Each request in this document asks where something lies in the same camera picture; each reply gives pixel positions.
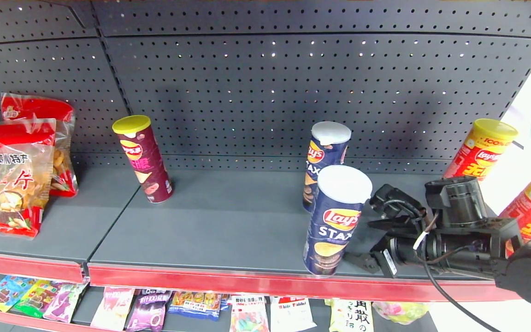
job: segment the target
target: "yellow chip can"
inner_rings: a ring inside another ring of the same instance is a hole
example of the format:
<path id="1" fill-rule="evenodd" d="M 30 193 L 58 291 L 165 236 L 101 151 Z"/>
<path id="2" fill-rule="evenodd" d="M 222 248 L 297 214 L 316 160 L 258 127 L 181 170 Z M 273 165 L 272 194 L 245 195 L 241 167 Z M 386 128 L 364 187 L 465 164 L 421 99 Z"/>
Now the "yellow chip can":
<path id="1" fill-rule="evenodd" d="M 482 181 L 517 136 L 514 127 L 499 120 L 475 120 L 444 178 L 472 176 Z"/>

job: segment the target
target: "chip image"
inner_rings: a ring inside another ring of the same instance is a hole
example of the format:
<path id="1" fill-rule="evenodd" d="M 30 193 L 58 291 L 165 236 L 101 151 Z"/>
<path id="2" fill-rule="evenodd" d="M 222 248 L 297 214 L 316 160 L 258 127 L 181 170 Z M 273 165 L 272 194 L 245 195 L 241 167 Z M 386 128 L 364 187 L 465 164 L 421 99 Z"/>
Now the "chip image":
<path id="1" fill-rule="evenodd" d="M 345 248 L 345 244 L 333 244 L 327 242 L 318 242 L 314 244 L 314 251 L 325 257 L 333 256 Z"/>

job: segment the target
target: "purple snack package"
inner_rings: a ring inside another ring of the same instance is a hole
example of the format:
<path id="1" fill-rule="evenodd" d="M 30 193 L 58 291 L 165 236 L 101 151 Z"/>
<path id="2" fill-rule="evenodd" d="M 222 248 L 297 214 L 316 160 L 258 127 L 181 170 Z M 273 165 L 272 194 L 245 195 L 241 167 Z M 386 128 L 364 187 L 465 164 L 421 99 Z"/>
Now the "purple snack package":
<path id="1" fill-rule="evenodd" d="M 141 290 L 136 297 L 135 310 L 132 313 L 127 332 L 136 332 L 150 328 L 160 332 L 165 320 L 165 305 L 171 298 L 171 290 Z"/>

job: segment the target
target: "clear plastic bag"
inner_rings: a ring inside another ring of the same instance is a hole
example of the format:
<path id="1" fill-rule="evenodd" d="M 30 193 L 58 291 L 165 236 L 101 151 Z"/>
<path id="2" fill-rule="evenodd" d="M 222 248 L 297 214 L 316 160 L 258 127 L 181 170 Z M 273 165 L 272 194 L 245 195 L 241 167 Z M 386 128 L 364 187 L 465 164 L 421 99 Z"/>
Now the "clear plastic bag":
<path id="1" fill-rule="evenodd" d="M 53 160 L 53 181 L 50 194 L 73 197 L 77 195 L 77 178 L 71 164 L 71 135 L 75 128 L 75 111 L 71 105 L 55 99 L 1 94 L 1 115 L 4 120 L 48 119 L 57 120 Z"/>

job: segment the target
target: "peanut snack bag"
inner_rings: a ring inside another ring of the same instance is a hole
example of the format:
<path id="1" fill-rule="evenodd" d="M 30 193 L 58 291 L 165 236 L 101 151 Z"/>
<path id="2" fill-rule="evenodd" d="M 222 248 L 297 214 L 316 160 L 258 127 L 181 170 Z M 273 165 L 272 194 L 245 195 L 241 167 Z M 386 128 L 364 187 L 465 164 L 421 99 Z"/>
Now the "peanut snack bag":
<path id="1" fill-rule="evenodd" d="M 77 178 L 71 164 L 71 135 L 75 128 L 75 115 L 71 105 L 55 99 L 1 94 L 1 115 L 4 120 L 17 119 L 48 119 L 57 120 L 53 182 L 50 194 L 53 196 L 73 197 L 77 195 Z"/>
<path id="2" fill-rule="evenodd" d="M 0 233 L 35 237 L 53 176 L 55 119 L 0 122 Z"/>

